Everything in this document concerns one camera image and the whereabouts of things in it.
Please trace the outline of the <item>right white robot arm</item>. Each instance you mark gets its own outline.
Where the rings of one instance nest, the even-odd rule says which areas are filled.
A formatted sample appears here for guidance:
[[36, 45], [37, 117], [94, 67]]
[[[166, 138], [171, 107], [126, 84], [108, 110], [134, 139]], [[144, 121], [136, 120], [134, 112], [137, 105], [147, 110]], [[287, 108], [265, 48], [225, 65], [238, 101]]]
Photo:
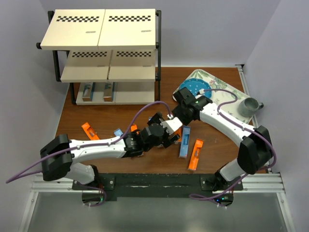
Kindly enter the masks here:
[[211, 125], [226, 135], [239, 148], [238, 156], [216, 171], [209, 185], [214, 191], [225, 190], [238, 177], [255, 174], [269, 160], [275, 160], [275, 152], [267, 128], [255, 128], [242, 123], [235, 117], [225, 113], [210, 98], [199, 93], [194, 95], [186, 87], [173, 94], [178, 106], [173, 115], [183, 125], [199, 120]]

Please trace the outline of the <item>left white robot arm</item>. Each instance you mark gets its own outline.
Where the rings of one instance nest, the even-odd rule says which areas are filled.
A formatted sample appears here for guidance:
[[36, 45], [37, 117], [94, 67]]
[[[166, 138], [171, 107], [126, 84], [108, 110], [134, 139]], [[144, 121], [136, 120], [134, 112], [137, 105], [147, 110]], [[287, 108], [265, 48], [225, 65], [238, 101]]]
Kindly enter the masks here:
[[80, 141], [70, 140], [66, 134], [57, 136], [40, 150], [44, 181], [68, 178], [96, 189], [100, 184], [98, 171], [94, 166], [84, 165], [84, 161], [131, 158], [160, 145], [167, 148], [179, 138], [176, 131], [183, 125], [176, 116], [164, 120], [160, 112], [147, 124], [143, 130], [105, 140]]

